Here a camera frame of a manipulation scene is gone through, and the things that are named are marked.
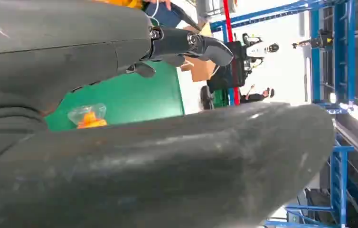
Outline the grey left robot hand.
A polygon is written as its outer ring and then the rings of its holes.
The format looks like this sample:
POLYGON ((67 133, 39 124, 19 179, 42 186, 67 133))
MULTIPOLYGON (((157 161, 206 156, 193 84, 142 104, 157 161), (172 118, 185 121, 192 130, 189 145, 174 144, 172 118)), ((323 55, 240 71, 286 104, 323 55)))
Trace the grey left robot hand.
POLYGON ((225 66, 219 40, 94 0, 0 0, 0 228, 256 228, 320 172, 332 117, 256 102, 51 132, 66 93, 146 60, 225 66))

